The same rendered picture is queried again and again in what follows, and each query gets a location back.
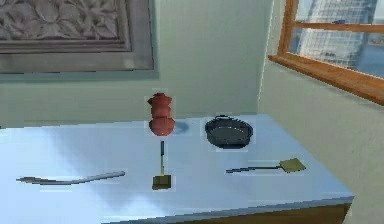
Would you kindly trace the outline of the grey framed relief picture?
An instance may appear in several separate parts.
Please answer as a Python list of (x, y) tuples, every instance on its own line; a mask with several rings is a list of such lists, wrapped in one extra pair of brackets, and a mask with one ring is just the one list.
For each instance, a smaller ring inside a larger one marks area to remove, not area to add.
[(0, 73), (153, 68), (150, 0), (0, 0)]

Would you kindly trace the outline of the grey long spoon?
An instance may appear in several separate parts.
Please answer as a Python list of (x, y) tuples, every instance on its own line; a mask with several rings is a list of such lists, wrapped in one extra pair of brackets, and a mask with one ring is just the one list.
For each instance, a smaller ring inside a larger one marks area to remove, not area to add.
[(87, 183), (87, 182), (92, 182), (97, 180), (104, 180), (109, 178), (122, 177), (125, 174), (126, 173), (124, 171), (119, 171), (119, 172), (87, 176), (87, 177), (73, 179), (73, 180), (54, 180), (54, 179), (46, 179), (46, 178), (31, 176), (31, 177), (17, 178), (16, 181), (30, 183), (30, 184), (38, 184), (38, 185), (73, 185), (73, 184), (81, 184), (81, 183)]

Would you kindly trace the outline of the wooden framed window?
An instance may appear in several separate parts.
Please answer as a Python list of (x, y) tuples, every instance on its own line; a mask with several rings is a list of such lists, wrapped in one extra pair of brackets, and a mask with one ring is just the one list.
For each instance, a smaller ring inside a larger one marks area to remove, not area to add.
[(384, 106), (384, 0), (284, 0), (268, 59)]

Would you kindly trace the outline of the black round pan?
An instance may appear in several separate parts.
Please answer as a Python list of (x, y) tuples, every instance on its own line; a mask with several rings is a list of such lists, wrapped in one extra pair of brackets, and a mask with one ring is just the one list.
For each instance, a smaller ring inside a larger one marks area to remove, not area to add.
[(205, 124), (207, 140), (221, 149), (241, 149), (250, 143), (253, 127), (245, 121), (218, 115)]

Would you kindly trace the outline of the red bulbous vase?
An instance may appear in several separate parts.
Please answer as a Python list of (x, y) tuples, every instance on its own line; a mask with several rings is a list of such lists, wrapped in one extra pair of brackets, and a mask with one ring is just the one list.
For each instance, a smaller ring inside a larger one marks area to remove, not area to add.
[(175, 121), (171, 116), (172, 98), (164, 93), (156, 93), (149, 100), (151, 120), (149, 127), (156, 136), (168, 136), (174, 129)]

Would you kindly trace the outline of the pale blue topped table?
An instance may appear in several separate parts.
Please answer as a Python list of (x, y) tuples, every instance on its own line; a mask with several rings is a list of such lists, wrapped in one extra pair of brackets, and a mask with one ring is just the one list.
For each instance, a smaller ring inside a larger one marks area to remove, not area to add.
[[(270, 116), (243, 119), (254, 134), (239, 150), (211, 145), (203, 118), (178, 120), (164, 138), (145, 121), (0, 130), (0, 224), (342, 224), (353, 193)], [(153, 190), (161, 141), (172, 185)], [(226, 173), (291, 158), (306, 169)], [(73, 185), (16, 181), (119, 171)]]

